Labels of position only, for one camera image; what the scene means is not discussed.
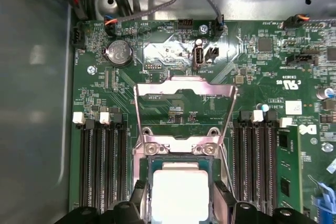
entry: white sticker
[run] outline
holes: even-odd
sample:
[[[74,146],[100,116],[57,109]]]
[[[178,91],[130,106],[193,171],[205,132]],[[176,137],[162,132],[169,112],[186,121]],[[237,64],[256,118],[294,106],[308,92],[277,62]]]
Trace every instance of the white sticker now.
[[[286,115],[302,115],[302,102],[286,101]]]

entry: metal bracket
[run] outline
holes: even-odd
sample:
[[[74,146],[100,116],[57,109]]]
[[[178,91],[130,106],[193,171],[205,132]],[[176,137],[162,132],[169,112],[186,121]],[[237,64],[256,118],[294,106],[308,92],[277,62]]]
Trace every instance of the metal bracket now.
[[[147,136],[142,131],[141,118],[139,111],[138,98],[147,94],[175,94],[178,90],[191,89],[196,95],[220,95],[232,100],[228,107],[226,117],[224,118],[223,128],[219,137],[198,136],[189,137],[186,140],[176,140],[172,136]],[[170,147],[170,152],[190,152],[187,150],[187,146],[194,146],[195,144],[216,143],[221,145],[224,140],[226,129],[228,126],[228,119],[232,114],[234,105],[236,103],[236,95],[238,88],[235,85],[225,84],[209,84],[205,79],[199,76],[174,76],[166,79],[163,83],[138,83],[134,86],[134,101],[135,109],[137,111],[137,120],[139,128],[139,137],[142,144],[145,143],[160,143],[160,144],[173,144],[174,141],[178,141],[179,146],[177,148]]]

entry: capacitor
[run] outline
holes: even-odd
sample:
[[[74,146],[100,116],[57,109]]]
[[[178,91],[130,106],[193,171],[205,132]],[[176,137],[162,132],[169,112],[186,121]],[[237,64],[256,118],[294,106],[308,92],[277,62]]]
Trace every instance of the capacitor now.
[[[125,67],[133,60],[133,50],[124,40],[112,42],[108,48],[105,48],[103,55],[116,67]]]
[[[325,100],[328,98],[333,98],[334,94],[335,92],[332,88],[323,88],[317,91],[316,96],[318,97],[318,99]]]
[[[267,104],[258,103],[256,108],[257,110],[262,110],[264,113],[269,111],[269,106]]]
[[[195,41],[195,45],[196,45],[196,46],[201,46],[202,43],[203,43],[203,41],[202,41],[201,39],[197,39],[197,40]]]

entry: integrated circuit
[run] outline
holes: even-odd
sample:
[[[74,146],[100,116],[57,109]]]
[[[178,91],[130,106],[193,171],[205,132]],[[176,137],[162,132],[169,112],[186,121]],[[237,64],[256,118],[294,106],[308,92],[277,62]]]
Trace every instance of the integrated circuit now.
[[[327,48],[327,60],[336,61],[336,47]]]
[[[287,197],[290,197],[289,187],[290,187],[290,182],[288,180],[286,180],[285,178],[281,178],[281,180],[280,180],[281,192],[284,195],[286,195]]]
[[[272,52],[272,39],[270,39],[270,38],[259,38],[259,40],[258,40],[258,50],[259,50],[259,52]]]
[[[288,137],[285,134],[279,134],[279,146],[282,148],[288,148]]]

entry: chip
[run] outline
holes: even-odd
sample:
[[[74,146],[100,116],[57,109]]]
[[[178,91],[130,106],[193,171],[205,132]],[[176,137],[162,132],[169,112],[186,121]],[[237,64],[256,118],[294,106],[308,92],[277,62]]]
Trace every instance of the chip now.
[[[279,145],[282,148],[288,148],[288,137],[287,137],[287,135],[284,135],[284,134],[279,135]]]
[[[336,47],[327,48],[327,60],[336,61]]]
[[[236,76],[235,83],[236,84],[244,84],[244,76]]]
[[[269,38],[260,38],[258,40],[259,52],[272,52],[272,40]]]
[[[92,105],[92,106],[91,106],[91,110],[92,110],[92,111],[98,111],[98,110],[99,110],[99,106]]]
[[[289,197],[289,186],[290,186],[290,182],[284,178],[281,178],[280,180],[281,192],[287,197]]]

